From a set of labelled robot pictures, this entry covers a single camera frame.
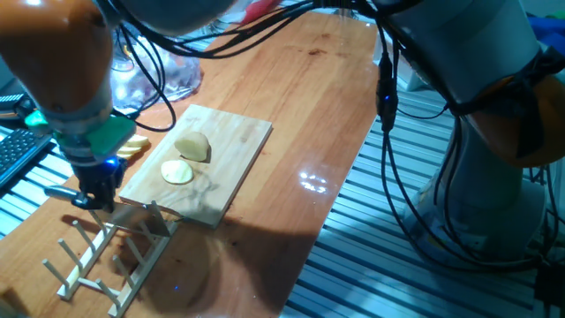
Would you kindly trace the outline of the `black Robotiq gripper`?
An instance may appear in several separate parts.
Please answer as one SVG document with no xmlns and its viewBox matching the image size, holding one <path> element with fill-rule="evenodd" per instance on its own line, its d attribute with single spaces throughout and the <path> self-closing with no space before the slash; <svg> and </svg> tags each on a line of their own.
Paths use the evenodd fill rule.
<svg viewBox="0 0 565 318">
<path fill-rule="evenodd" d="M 84 210 L 101 210 L 113 213 L 116 209 L 116 190 L 122 185 L 128 162 L 121 157 L 110 157 L 92 166 L 73 165 L 72 169 L 79 181 L 78 193 L 71 203 Z M 94 197 L 102 197 L 102 202 Z"/>
</svg>

